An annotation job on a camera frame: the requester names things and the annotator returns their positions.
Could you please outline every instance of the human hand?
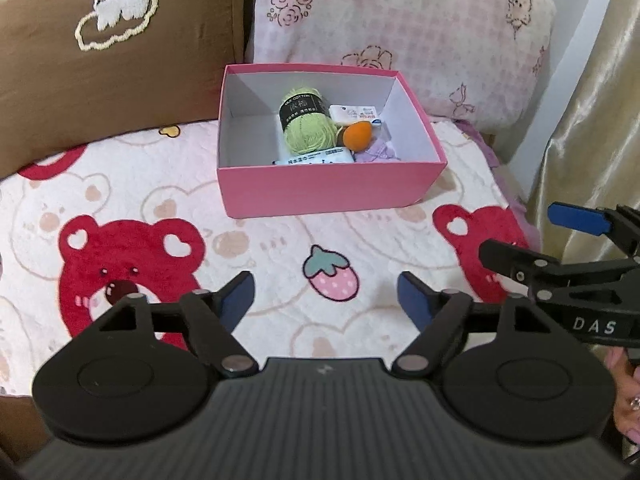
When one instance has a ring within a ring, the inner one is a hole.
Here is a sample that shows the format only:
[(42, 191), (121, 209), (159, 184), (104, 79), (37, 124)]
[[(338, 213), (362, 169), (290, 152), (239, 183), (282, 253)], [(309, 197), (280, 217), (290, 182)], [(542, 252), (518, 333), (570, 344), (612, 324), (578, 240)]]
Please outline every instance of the human hand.
[(640, 367), (635, 368), (621, 347), (609, 348), (605, 366), (616, 383), (613, 420), (618, 431), (640, 445), (640, 410), (633, 410), (631, 401), (640, 398)]

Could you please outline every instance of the strawberry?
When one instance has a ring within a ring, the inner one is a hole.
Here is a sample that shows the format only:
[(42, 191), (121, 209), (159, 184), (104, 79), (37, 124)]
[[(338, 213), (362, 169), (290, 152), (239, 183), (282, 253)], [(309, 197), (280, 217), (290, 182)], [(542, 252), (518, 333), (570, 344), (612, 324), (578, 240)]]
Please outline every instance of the strawberry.
[(351, 264), (340, 253), (311, 246), (311, 254), (302, 266), (305, 278), (320, 296), (332, 301), (349, 301), (356, 297), (360, 282)]

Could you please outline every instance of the satin curtain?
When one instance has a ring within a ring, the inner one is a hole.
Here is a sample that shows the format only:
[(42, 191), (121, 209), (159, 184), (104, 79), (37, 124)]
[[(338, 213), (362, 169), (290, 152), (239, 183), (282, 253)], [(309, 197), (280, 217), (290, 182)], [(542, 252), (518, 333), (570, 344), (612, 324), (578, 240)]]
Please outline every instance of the satin curtain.
[(619, 258), (605, 238), (549, 223), (554, 201), (640, 206), (640, 0), (611, 0), (587, 67), (546, 147), (529, 201), (543, 252), (567, 263)]

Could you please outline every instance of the pink floral pillow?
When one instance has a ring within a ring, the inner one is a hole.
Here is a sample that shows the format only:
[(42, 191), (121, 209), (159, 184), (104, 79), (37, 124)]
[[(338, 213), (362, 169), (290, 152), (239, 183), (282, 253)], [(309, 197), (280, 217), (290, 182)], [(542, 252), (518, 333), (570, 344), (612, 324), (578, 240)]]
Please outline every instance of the pink floral pillow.
[(248, 62), (400, 70), (433, 115), (513, 124), (548, 48), (552, 0), (255, 0)]

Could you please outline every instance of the gray ribbed panel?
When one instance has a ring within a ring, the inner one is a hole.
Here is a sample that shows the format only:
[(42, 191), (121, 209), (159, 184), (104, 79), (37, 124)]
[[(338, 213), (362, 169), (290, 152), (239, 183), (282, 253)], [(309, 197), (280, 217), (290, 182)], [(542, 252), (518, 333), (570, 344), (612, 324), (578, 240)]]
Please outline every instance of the gray ribbed panel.
[(378, 360), (270, 359), (225, 381), (187, 425), (127, 449), (56, 440), (29, 480), (620, 480), (595, 440), (525, 450), (453, 420)]

